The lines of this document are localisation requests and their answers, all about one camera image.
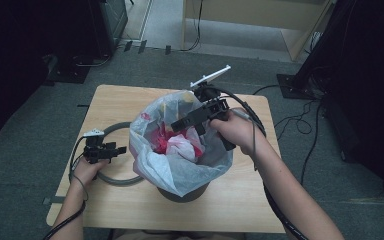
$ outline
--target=plastic bag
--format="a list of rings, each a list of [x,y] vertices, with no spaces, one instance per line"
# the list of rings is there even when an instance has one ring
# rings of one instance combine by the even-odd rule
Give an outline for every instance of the plastic bag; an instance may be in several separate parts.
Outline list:
[[[180,133],[198,148],[194,150],[196,163],[181,154],[163,152],[161,139],[168,140],[179,134],[173,133],[171,124],[201,106],[190,91],[174,92],[148,105],[130,124],[129,149],[135,158],[133,171],[180,197],[226,173],[232,165],[233,151],[225,150],[208,121],[203,123],[206,133],[202,136],[198,136],[193,127]]]

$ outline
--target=floor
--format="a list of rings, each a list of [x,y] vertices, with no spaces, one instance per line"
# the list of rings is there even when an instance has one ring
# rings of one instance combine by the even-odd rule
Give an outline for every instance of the floor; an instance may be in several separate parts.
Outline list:
[[[181,49],[183,1],[133,0],[134,5],[130,0],[125,2],[129,22],[122,44],[133,41],[133,45],[139,46],[146,40],[148,48],[165,49],[170,45],[172,50]],[[197,21],[187,20],[186,49],[193,46],[197,38],[196,26]],[[199,44],[191,52],[293,62],[280,29],[204,20],[199,27]],[[307,56],[303,51],[295,62],[303,63]]]

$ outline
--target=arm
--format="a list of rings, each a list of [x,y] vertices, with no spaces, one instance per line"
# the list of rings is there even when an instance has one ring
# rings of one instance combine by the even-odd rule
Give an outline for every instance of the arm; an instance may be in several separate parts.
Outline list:
[[[108,164],[108,160],[101,160],[96,164],[89,164],[83,157],[74,170],[74,175],[71,179],[70,187],[67,191],[64,203],[55,220],[54,226],[57,226],[68,217],[80,210],[85,196],[84,187],[88,187],[96,173]],[[83,239],[83,214],[75,218],[73,221],[61,228],[51,239]]]
[[[210,126],[240,146],[244,154],[253,155],[253,124],[232,111],[228,117],[227,122],[212,120]],[[330,217],[299,184],[257,127],[255,146],[255,155],[251,157],[283,214],[309,239],[343,239]]]

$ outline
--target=wooden table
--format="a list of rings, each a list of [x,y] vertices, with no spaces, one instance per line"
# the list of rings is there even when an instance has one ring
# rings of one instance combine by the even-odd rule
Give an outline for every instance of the wooden table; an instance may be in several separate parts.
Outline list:
[[[133,119],[150,102],[173,92],[168,89],[101,85],[97,88],[79,137],[93,128],[105,129]],[[238,95],[258,114],[269,142],[279,153],[267,99],[262,96]],[[228,99],[231,107],[238,106]],[[104,142],[116,141],[117,147],[128,146],[129,130],[117,130]],[[76,156],[84,147],[79,145]],[[136,176],[133,156],[128,152],[113,158],[103,173],[115,179]],[[69,187],[68,164],[55,196],[65,196]],[[61,204],[52,204],[47,223],[52,225]],[[262,180],[248,156],[234,150],[232,167],[213,180],[204,194],[189,203],[172,202],[148,181],[130,187],[116,187],[100,179],[93,182],[84,212],[84,226],[178,231],[267,232],[283,233],[280,221],[272,212],[263,191]]]
[[[315,31],[324,30],[334,0],[204,0],[202,20],[280,28],[293,61]],[[200,0],[183,0],[182,42],[185,19],[198,19]]]

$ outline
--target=gray carpet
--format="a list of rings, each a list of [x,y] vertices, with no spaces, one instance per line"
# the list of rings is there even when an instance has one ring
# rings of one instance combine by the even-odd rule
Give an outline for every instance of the gray carpet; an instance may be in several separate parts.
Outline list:
[[[119,49],[105,65],[92,68],[85,83],[40,87],[0,132],[0,239],[41,239],[45,220],[70,151],[89,104],[100,84],[154,88],[187,88],[203,74],[226,64],[232,69],[214,83],[234,93],[252,94],[277,84],[276,73],[294,74],[300,65],[257,59],[210,56],[137,48]],[[268,98],[274,122],[302,113],[305,100],[284,99],[278,88],[259,94]],[[297,178],[314,138],[318,103],[304,116],[313,131],[299,133],[289,124],[279,141],[282,157]],[[300,123],[301,129],[308,126]],[[279,134],[283,124],[276,129]],[[384,239],[382,181],[359,164],[344,163],[327,119],[319,119],[319,138],[309,160],[305,187],[337,223],[347,239]],[[108,229],[86,229],[85,239],[106,239]],[[248,239],[286,239],[283,234],[248,233]]]

